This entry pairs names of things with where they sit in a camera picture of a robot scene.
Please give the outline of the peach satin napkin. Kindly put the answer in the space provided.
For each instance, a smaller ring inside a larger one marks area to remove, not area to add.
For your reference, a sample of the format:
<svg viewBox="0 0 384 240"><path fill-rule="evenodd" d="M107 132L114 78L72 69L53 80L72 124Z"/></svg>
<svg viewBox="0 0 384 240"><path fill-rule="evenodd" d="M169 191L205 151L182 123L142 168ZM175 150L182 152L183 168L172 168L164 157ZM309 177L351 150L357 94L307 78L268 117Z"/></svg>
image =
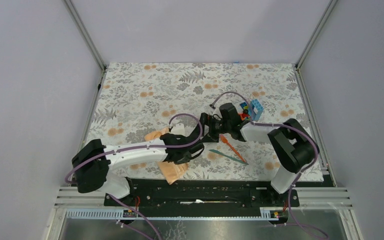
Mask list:
<svg viewBox="0 0 384 240"><path fill-rule="evenodd" d="M172 133L168 127L155 130L146 134L144 140L151 141L167 133ZM189 163L174 164L173 162L158 162L157 165L169 185L179 180L189 169Z"/></svg>

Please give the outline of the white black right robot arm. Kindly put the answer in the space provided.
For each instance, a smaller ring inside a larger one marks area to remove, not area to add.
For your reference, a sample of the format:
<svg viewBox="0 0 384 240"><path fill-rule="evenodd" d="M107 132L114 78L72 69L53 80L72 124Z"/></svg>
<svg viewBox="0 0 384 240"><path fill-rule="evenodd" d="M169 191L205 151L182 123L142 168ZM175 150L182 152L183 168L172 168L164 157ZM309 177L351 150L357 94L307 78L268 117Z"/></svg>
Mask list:
<svg viewBox="0 0 384 240"><path fill-rule="evenodd" d="M302 172L317 161L318 145L294 118L284 123L259 123L241 118L232 103L221 105L219 112L200 115L201 125L208 128L202 141L217 143L221 134L229 134L240 142L270 143L280 168L270 182L272 189L267 191L266 198L273 206L281 205L287 199L286 192L295 185Z"/></svg>

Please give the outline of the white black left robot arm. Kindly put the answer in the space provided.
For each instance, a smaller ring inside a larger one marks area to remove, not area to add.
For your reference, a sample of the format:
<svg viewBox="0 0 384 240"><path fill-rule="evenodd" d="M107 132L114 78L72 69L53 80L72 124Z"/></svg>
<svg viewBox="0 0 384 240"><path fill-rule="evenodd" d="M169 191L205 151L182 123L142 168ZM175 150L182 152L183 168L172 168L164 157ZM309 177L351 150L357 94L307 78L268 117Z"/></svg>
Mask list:
<svg viewBox="0 0 384 240"><path fill-rule="evenodd" d="M202 146L204 128L198 124L189 136L163 134L152 140L127 145L104 145L94 139L71 160L73 184L81 194L99 191L116 197L124 206L135 200L133 185L127 177L118 177L117 169L143 163L183 164Z"/></svg>

